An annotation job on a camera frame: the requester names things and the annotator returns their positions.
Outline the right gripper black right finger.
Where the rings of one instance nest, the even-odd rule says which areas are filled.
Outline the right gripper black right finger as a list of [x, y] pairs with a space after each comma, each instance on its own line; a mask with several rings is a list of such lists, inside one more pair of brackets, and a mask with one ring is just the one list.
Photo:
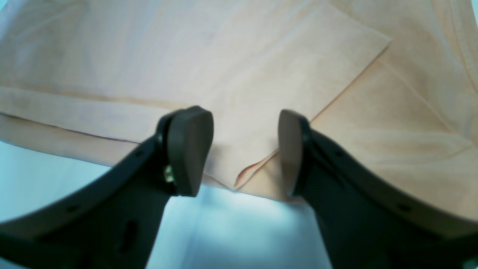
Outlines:
[[288, 195], [315, 213], [335, 269], [476, 269], [477, 222], [384, 182], [301, 114], [280, 111]]

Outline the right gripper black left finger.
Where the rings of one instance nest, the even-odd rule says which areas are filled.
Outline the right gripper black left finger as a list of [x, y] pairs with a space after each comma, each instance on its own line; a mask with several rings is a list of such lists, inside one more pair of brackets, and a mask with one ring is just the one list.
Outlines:
[[214, 135], [200, 106], [162, 116], [155, 134], [89, 185], [1, 224], [1, 257], [31, 269], [143, 269], [164, 209], [196, 197]]

